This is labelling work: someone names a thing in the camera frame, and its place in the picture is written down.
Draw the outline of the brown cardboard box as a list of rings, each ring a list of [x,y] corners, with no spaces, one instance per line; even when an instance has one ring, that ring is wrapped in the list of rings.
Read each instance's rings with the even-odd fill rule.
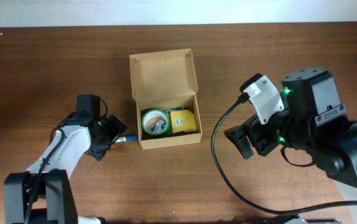
[[[191,49],[168,50],[129,56],[132,97],[136,102],[139,144],[143,150],[199,143],[202,125],[198,107],[198,82]],[[185,107],[195,115],[197,130],[172,132],[152,137],[141,126],[141,119],[151,109]]]

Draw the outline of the yellow spiral notepad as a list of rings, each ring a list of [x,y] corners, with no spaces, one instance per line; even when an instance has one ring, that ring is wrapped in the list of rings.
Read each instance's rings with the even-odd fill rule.
[[[193,132],[197,130],[195,115],[190,110],[178,110],[170,113],[172,132]]]

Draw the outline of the green tape roll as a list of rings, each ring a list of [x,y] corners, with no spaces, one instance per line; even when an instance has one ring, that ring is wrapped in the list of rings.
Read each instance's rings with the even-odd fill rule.
[[[164,132],[162,134],[151,133],[149,128],[153,124],[155,124],[156,122],[158,122],[159,120],[162,120],[162,119],[166,123]],[[164,110],[151,109],[151,110],[147,111],[144,114],[144,116],[142,117],[141,126],[142,126],[143,131],[152,137],[163,136],[163,135],[167,134],[170,129],[170,117],[169,117],[168,113],[166,113]]]

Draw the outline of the blue white marker pen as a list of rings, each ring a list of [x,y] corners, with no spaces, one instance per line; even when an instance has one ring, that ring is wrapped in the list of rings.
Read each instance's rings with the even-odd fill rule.
[[[137,140],[138,140],[137,135],[130,135],[130,136],[118,137],[116,142],[129,142],[129,141],[137,141]]]

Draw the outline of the small blue white staple box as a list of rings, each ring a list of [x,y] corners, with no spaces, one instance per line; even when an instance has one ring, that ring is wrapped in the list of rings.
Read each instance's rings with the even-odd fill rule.
[[[149,130],[151,133],[153,134],[162,134],[165,130],[166,127],[166,123],[164,122],[164,120],[159,120],[158,122],[156,122],[155,124],[153,124]]]

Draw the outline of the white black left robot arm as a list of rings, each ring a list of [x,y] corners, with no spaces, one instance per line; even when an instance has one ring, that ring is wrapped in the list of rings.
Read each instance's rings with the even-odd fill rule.
[[[127,129],[117,117],[101,112],[106,105],[97,95],[78,95],[76,110],[53,128],[41,157],[24,172],[6,177],[6,223],[105,223],[103,217],[79,216],[70,177],[82,155],[102,160]]]

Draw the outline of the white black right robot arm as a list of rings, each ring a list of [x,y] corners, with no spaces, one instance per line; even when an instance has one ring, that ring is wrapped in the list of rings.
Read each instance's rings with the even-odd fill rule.
[[[303,150],[332,179],[346,201],[357,200],[357,121],[348,119],[333,75],[309,68],[282,78],[282,91],[260,73],[240,88],[256,114],[225,136],[244,159],[278,146]]]

